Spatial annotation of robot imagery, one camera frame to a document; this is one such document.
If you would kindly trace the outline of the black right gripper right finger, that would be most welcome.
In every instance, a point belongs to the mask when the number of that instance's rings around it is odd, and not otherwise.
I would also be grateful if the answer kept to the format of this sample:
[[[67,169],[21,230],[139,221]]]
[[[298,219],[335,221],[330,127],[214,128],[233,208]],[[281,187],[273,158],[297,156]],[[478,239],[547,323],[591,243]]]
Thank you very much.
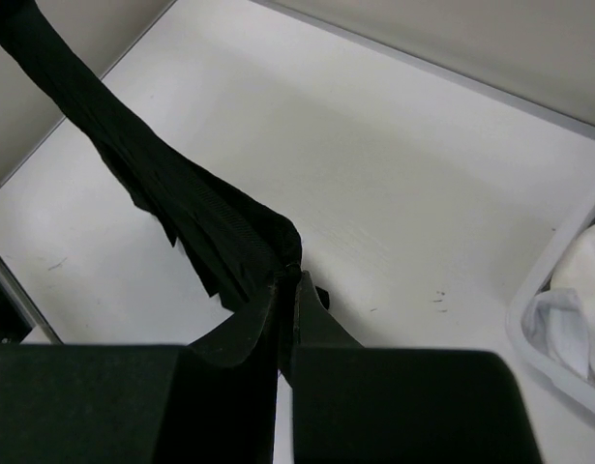
[[[495,353],[367,348],[296,288],[288,382],[297,463],[539,463],[521,391]]]

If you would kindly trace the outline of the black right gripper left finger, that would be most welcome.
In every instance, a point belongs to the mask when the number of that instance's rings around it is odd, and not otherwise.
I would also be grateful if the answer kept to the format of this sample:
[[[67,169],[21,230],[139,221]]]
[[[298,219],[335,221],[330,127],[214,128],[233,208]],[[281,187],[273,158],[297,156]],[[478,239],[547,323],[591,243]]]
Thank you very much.
[[[0,346],[0,463],[269,463],[283,278],[190,345]]]

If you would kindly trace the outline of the black pleated skirt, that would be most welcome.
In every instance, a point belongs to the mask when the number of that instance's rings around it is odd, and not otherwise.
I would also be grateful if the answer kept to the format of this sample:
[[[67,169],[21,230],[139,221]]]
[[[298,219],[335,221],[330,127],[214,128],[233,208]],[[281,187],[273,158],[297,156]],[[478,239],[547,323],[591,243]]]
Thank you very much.
[[[192,162],[70,49],[34,1],[0,1],[0,45],[82,131],[137,208],[181,245],[209,296],[231,311],[275,285],[298,298],[303,249],[285,216]]]

